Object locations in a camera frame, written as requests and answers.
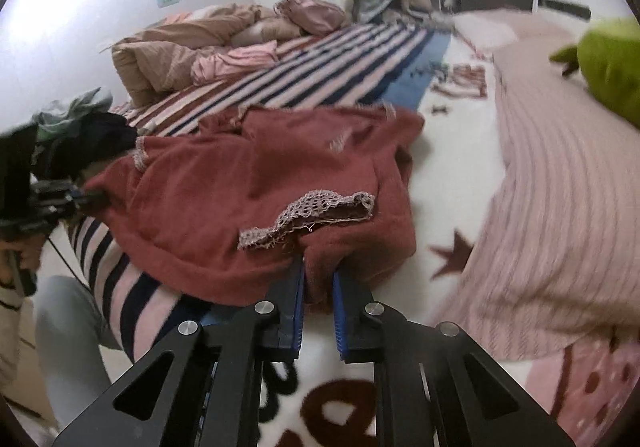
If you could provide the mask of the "person's left hand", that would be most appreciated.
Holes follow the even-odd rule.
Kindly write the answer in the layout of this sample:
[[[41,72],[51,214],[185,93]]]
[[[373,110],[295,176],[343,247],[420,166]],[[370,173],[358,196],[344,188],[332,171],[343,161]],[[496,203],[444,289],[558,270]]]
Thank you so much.
[[[1,285],[15,289],[20,297],[31,297],[37,290],[37,271],[47,237],[1,233]]]

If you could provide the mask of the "person's sweater forearm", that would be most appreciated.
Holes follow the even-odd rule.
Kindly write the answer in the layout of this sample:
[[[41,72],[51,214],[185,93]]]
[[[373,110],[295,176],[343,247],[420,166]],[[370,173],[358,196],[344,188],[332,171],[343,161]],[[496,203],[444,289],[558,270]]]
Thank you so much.
[[[24,297],[17,293],[10,268],[1,265],[0,385],[11,385],[20,361],[20,321]]]

